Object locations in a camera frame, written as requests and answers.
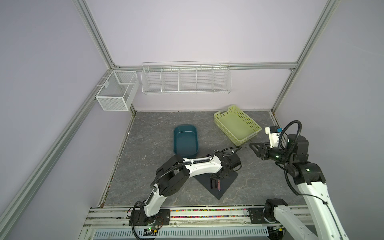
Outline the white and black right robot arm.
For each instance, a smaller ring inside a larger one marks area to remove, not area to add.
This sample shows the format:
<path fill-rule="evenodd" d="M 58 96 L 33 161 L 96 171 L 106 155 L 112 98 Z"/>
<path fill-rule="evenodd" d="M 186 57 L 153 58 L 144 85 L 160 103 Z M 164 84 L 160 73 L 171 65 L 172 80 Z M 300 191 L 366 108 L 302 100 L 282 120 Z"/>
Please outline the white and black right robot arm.
<path fill-rule="evenodd" d="M 331 201 L 326 178 L 321 168 L 309 161 L 309 141 L 301 135 L 302 123 L 294 120 L 285 128 L 265 128 L 267 143 L 253 143 L 250 148 L 261 160 L 272 160 L 283 170 L 288 187 L 296 196 L 304 198 L 315 225 L 313 233 L 283 199 L 269 199 L 265 203 L 264 218 L 278 223 L 271 230 L 271 239 L 282 239 L 289 233 L 295 240 L 347 240 L 341 221 Z"/>

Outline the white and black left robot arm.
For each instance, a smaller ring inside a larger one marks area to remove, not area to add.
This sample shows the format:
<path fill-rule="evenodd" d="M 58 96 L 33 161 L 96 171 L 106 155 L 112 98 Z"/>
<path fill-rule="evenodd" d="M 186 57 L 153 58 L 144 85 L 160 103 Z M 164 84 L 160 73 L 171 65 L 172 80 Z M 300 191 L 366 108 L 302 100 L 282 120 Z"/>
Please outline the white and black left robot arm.
<path fill-rule="evenodd" d="M 138 201 L 128 219 L 129 225 L 146 226 L 151 223 L 168 225 L 169 210 L 161 210 L 167 197 L 176 194 L 188 179 L 195 178 L 216 199 L 220 200 L 238 177 L 241 159 L 235 153 L 214 152 L 204 158 L 188 159 L 172 156 L 156 171 L 151 183 L 152 192 L 144 202 Z"/>

